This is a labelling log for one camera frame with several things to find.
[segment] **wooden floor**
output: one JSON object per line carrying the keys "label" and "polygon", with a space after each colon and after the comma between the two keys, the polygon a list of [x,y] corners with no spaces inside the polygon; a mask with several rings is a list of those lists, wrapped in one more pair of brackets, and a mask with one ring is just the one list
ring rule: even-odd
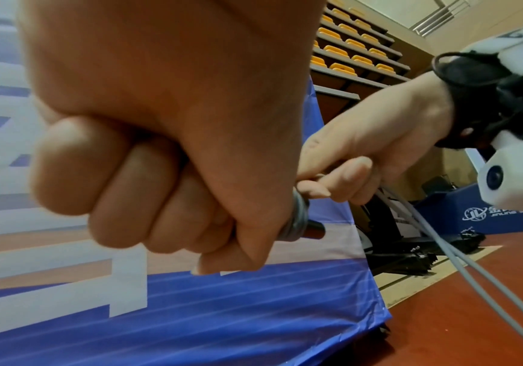
{"label": "wooden floor", "polygon": [[[493,235],[483,245],[502,245],[479,263],[523,299],[523,233]],[[509,301],[480,278],[479,282],[523,325],[522,314]],[[403,300],[390,312],[394,318],[387,325],[392,333],[385,342],[357,341],[327,364],[523,366],[523,339],[459,273]]]}

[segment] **hand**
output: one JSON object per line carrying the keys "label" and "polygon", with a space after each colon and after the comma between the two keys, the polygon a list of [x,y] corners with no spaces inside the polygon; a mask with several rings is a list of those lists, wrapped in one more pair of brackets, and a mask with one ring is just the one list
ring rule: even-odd
{"label": "hand", "polygon": [[452,119],[448,89],[433,73],[383,89],[310,136],[302,148],[298,189],[313,194],[316,183],[303,180],[315,178],[334,201],[365,204],[382,183],[396,179],[446,137]]}
{"label": "hand", "polygon": [[18,26],[48,130],[38,202],[102,245],[260,268],[292,209],[324,0],[25,0]]}

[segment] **railing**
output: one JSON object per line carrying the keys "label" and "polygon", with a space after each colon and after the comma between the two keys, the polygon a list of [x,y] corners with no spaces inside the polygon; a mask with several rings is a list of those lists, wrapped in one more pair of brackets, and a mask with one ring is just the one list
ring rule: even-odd
{"label": "railing", "polygon": [[426,37],[433,31],[445,25],[455,16],[465,11],[471,5],[466,0],[456,0],[450,5],[445,5],[441,0],[434,0],[439,8],[429,14],[420,22],[414,24],[410,29],[422,37]]}

